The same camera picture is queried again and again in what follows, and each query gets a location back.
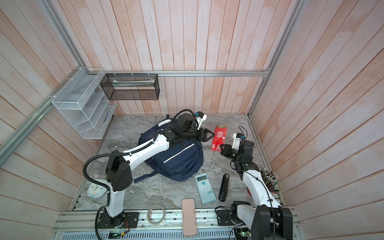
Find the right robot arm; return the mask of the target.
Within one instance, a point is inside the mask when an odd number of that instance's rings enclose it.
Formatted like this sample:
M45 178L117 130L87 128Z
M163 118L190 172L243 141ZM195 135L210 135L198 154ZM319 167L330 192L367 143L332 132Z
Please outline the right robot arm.
M251 240L292 240L293 214L277 202L263 181L260 169L253 162L254 143L235 140L234 144L221 145L221 155L232 161L256 207L245 201L234 201L231 205L232 221L246 225L251 231Z

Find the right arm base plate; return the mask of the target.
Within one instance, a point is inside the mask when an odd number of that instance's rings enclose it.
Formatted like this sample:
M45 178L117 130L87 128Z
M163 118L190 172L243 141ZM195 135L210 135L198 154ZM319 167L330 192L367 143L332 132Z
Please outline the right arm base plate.
M217 224L219 226L234 226L236 225L231 217L231 211L226 209L215 210L217 215Z

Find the aluminium mounting rail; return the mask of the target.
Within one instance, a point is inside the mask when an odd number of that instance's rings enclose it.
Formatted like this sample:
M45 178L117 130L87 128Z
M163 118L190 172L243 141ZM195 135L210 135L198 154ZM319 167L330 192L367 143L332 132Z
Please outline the aluminium mounting rail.
M166 210L166 218L160 225L151 225L146 210L139 212L138 225L134 229L99 229L102 240L185 240L182 211ZM219 226L214 209L197 209L198 233L194 240L249 240L246 226ZM96 240L95 211L63 212L59 215L49 236L51 240Z

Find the pink pencil case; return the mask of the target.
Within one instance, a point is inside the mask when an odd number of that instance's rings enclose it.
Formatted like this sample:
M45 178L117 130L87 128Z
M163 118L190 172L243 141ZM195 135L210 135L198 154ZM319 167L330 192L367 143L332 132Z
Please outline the pink pencil case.
M194 237L198 233L194 199L182 200L182 219L184 237Z

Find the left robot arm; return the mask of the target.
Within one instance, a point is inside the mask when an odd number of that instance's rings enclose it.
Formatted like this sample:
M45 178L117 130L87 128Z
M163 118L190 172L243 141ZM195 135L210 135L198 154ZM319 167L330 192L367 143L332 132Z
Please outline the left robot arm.
M107 190L104 209L109 218L123 213L125 191L132 183L156 174L182 182L200 169L204 162L202 143L214 137L214 132L202 128L206 119L203 112L182 110L172 119L167 118L144 132L137 147L96 155L86 161L84 177ZM88 165L99 158L109 159L105 183L91 178L87 172Z

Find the mint alarm clock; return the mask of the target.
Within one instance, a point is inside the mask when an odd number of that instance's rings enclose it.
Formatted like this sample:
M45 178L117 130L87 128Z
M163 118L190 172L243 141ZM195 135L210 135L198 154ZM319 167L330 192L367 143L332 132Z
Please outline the mint alarm clock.
M105 187L91 183L87 189L87 196L92 198L92 199L99 199L106 192L107 192L107 189Z

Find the light blue calculator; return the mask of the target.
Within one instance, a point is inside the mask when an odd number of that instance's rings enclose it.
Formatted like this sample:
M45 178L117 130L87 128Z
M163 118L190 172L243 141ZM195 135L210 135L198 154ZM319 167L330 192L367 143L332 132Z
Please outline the light blue calculator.
M195 181L203 204L216 201L213 187L206 173L195 175Z

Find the navy blue student backpack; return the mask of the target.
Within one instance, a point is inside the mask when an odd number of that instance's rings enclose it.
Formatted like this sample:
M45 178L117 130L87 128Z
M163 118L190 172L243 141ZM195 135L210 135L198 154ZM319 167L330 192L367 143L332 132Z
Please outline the navy blue student backpack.
M177 182L182 182L197 173L203 165L203 147L196 140L182 140L179 144L170 147L168 150L147 159L145 163L154 171L134 179L135 183L157 174Z

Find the red card box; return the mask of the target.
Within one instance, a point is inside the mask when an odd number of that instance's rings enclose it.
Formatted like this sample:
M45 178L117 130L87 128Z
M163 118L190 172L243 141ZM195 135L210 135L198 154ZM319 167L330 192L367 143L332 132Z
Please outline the red card box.
M211 145L212 151L221 151L221 145L225 144L228 132L228 126L216 125L215 135Z

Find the clear tape roll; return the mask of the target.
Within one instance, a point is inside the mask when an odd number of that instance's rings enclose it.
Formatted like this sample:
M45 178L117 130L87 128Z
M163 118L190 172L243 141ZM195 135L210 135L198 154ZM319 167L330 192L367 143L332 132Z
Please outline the clear tape roll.
M166 209L161 204L152 205L147 211L147 220L151 225L160 225L166 218Z

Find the red pen holder cup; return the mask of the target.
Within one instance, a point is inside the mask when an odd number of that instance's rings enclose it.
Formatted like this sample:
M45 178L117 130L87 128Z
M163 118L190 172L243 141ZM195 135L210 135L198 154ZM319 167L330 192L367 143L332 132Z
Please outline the red pen holder cup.
M259 170L247 170L246 175L250 178L251 183L255 183L255 190L261 189L268 191L268 194L276 194L279 192L277 187L279 177L272 170L262 168Z

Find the black stapler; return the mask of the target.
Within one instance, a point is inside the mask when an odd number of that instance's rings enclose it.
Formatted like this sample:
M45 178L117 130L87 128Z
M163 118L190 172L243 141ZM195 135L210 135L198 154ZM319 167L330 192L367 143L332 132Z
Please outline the black stapler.
M228 189L229 189L229 174L224 174L221 182L221 188L219 192L218 199L220 202L225 202L228 195Z

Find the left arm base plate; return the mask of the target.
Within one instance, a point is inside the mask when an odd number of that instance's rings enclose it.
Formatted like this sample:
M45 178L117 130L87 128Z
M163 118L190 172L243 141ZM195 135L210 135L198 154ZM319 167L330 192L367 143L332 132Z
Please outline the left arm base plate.
M98 229L134 229L138 225L139 214L139 212L123 212L112 218L107 212L102 212L95 224Z

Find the black mesh wall basket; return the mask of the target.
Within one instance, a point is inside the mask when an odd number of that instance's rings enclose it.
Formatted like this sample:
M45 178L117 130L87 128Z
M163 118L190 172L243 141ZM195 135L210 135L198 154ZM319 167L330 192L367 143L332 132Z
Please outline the black mesh wall basket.
M159 99L160 87L156 74L106 74L101 87L109 100Z

